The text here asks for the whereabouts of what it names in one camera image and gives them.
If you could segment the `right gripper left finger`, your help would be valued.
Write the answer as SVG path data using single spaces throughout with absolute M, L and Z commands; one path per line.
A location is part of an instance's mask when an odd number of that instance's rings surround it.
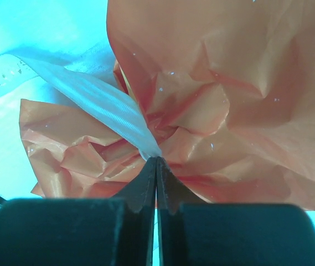
M 0 265 L 151 265 L 157 160 L 110 198 L 13 199 Z

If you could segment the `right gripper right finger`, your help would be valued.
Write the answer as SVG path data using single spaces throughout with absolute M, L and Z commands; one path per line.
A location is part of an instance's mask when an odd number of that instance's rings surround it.
M 315 228 L 292 204 L 207 203 L 156 160 L 161 265 L 315 265 Z

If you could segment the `orange wrapping paper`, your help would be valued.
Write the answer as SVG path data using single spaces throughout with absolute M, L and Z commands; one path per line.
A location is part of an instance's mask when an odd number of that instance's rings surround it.
M 209 202 L 315 210 L 315 1 L 109 1 L 120 93 Z

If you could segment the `cream printed ribbon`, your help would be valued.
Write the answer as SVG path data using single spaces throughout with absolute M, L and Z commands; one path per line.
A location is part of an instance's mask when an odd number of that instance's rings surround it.
M 36 74 L 77 106 L 135 146 L 144 160 L 162 156 L 137 103 L 114 86 L 63 66 L 21 58 Z

